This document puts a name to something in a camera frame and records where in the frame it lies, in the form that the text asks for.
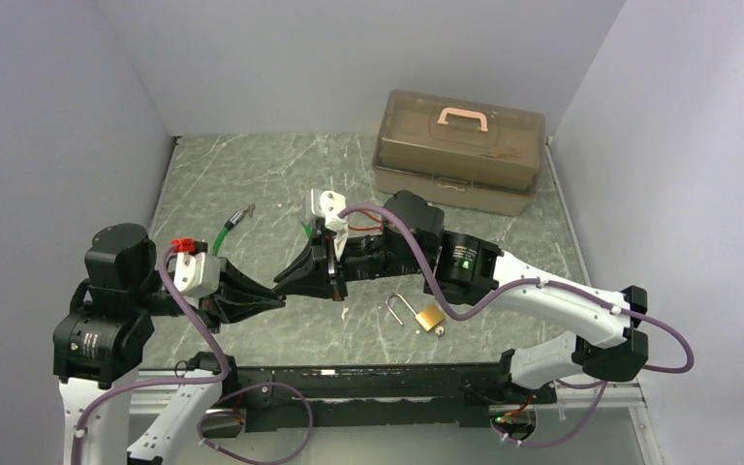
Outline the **red cable lock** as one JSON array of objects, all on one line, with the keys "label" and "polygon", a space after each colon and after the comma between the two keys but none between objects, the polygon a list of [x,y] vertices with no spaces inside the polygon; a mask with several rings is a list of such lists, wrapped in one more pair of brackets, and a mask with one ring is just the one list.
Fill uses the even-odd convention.
[{"label": "red cable lock", "polygon": [[366,210],[355,212],[348,217],[348,227],[357,233],[380,233],[383,220],[380,216]]}]

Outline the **brass padlock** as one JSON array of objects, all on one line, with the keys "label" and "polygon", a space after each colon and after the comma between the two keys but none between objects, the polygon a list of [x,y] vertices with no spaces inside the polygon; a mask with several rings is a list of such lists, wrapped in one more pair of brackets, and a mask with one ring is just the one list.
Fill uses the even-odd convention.
[{"label": "brass padlock", "polygon": [[434,332],[436,326],[443,326],[443,321],[445,320],[446,315],[437,305],[428,305],[418,312],[402,294],[395,293],[387,297],[387,299],[385,300],[385,305],[390,315],[401,326],[403,326],[404,323],[396,314],[395,309],[392,305],[395,300],[400,300],[410,310],[410,312],[414,316],[415,321],[424,332]]}]

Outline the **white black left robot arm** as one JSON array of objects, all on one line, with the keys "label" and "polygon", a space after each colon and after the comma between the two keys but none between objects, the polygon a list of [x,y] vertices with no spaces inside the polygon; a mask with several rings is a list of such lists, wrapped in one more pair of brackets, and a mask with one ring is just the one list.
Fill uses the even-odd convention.
[{"label": "white black left robot arm", "polygon": [[[159,252],[145,228],[124,223],[97,232],[84,257],[86,278],[53,332],[67,464],[170,464],[205,411],[240,390],[234,359],[215,341],[223,325],[281,308],[271,289],[211,252],[178,238]],[[129,437],[133,394],[157,316],[187,317],[209,345],[181,375],[154,379],[170,400],[136,440]]]}]

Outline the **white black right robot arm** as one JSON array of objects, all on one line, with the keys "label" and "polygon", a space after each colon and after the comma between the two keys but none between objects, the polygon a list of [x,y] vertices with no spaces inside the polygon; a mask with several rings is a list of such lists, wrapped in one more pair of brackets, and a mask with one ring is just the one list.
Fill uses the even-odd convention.
[{"label": "white black right robot arm", "polygon": [[312,232],[275,277],[278,295],[340,301],[352,282],[418,274],[452,320],[465,322],[494,306],[561,327],[553,340],[502,354],[494,380],[508,402],[558,378],[582,373],[628,382],[645,367],[648,338],[633,319],[644,310],[643,289],[601,291],[542,271],[492,242],[448,231],[444,211],[407,190],[358,210],[380,216],[379,233],[352,235],[353,208],[342,195],[316,189],[306,196]]}]

